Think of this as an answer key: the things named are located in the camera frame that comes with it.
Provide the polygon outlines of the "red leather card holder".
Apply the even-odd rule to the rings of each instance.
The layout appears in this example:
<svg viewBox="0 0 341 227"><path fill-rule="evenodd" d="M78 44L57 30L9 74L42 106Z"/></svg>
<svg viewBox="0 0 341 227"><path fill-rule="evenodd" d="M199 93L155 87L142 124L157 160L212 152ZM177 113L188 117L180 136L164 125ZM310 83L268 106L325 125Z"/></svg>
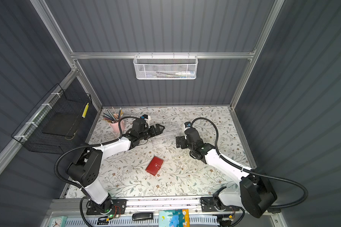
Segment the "red leather card holder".
<svg viewBox="0 0 341 227"><path fill-rule="evenodd" d="M153 176L157 175L158 171L160 170L164 160L154 156L150 163L148 164L145 171Z"/></svg>

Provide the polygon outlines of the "clear acrylic organizer tray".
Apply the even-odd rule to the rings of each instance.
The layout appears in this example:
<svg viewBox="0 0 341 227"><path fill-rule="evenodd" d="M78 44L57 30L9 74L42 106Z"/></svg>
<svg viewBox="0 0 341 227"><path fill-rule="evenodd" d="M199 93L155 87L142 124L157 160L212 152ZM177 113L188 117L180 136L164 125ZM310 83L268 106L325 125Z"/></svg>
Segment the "clear acrylic organizer tray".
<svg viewBox="0 0 341 227"><path fill-rule="evenodd" d="M184 126L181 123L163 124L164 130L162 134L152 138L152 144L155 147L176 147L176 137L184 135Z"/></svg>

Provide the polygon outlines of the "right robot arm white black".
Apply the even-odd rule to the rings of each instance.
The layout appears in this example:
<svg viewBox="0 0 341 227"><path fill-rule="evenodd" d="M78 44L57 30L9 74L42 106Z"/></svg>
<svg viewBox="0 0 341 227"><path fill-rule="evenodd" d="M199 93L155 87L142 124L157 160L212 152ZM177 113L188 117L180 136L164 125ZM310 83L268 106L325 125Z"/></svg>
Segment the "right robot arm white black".
<svg viewBox="0 0 341 227"><path fill-rule="evenodd" d="M276 192L268 178L246 173L252 169L219 155L215 146L203 142L195 128L190 127L184 136L176 137L176 147L188 148L192 158L216 168L239 185L238 191L229 190L226 186L217 190L212 199L215 209L224 211L227 207L239 207L260 218L276 201Z"/></svg>

